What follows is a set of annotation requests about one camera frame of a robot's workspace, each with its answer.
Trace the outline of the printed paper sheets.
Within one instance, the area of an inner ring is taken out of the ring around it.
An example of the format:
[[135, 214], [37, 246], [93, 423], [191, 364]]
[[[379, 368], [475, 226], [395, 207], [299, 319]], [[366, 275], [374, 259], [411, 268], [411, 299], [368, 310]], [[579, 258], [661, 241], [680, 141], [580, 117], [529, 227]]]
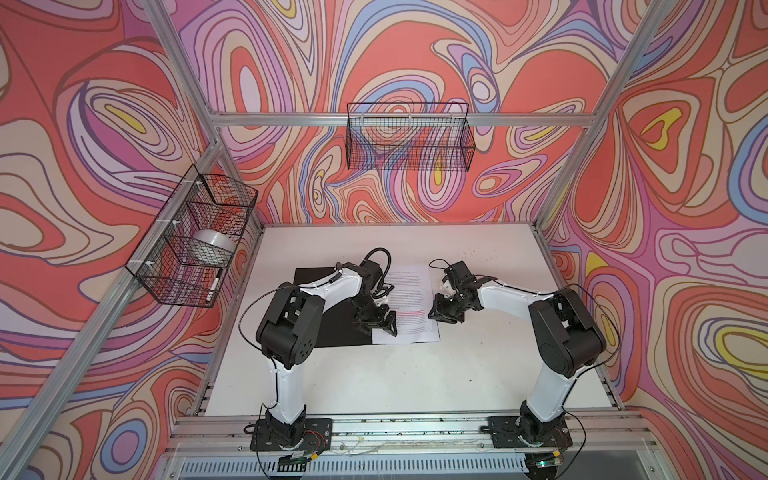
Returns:
[[406, 345], [440, 341], [437, 322], [428, 317], [434, 293], [430, 269], [426, 264], [395, 266], [386, 276], [394, 285], [388, 296], [388, 306], [396, 313], [397, 335], [374, 329], [374, 345]]

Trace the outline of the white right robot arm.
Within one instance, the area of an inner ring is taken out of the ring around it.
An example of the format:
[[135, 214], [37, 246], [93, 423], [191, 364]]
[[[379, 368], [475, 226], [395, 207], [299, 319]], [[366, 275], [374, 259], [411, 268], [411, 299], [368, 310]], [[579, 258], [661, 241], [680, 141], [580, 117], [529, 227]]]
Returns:
[[488, 275], [471, 273], [463, 262], [444, 269], [443, 286], [428, 317], [465, 321], [469, 310], [496, 310], [530, 322], [543, 365], [516, 423], [508, 430], [527, 446], [539, 446], [565, 417], [565, 403], [578, 378], [595, 367], [607, 342], [579, 295], [570, 288], [535, 292]]

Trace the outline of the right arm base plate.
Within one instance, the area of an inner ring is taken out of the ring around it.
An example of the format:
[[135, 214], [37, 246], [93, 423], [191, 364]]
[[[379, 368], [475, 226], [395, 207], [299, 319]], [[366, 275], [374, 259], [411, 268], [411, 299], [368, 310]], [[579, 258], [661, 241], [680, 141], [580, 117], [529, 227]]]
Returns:
[[535, 416], [491, 416], [479, 428], [488, 434], [494, 448], [555, 448], [565, 450], [573, 445], [565, 414], [552, 421], [541, 422]]

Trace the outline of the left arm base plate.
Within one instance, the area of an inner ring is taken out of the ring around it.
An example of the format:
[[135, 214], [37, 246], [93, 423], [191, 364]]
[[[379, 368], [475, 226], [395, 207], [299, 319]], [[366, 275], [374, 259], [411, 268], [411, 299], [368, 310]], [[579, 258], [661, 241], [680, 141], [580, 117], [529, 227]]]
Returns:
[[251, 437], [250, 450], [254, 452], [322, 453], [332, 445], [333, 420], [310, 418], [283, 424], [269, 417], [246, 425], [243, 432]]

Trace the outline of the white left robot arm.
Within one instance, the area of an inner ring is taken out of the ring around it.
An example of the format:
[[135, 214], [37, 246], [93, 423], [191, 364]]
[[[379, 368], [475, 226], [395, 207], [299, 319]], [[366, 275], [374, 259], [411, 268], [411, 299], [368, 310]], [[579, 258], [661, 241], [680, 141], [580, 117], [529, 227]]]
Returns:
[[372, 260], [344, 263], [315, 282], [284, 283], [277, 288], [257, 329], [262, 354], [273, 362], [274, 405], [266, 412], [268, 431], [295, 445], [305, 432], [306, 403], [300, 365], [310, 356], [326, 311], [345, 301], [355, 309], [353, 321], [363, 332], [379, 329], [397, 335], [396, 312], [388, 305], [394, 289], [385, 282], [387, 269]]

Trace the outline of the white and black file folder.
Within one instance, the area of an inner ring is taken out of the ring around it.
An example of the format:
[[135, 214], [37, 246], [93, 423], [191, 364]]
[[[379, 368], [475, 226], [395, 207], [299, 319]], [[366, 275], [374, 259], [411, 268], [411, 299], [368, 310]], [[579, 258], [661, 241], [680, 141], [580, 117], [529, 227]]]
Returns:
[[339, 303], [323, 314], [317, 346], [319, 348], [374, 345], [372, 335], [361, 334], [353, 324], [355, 309], [350, 301]]

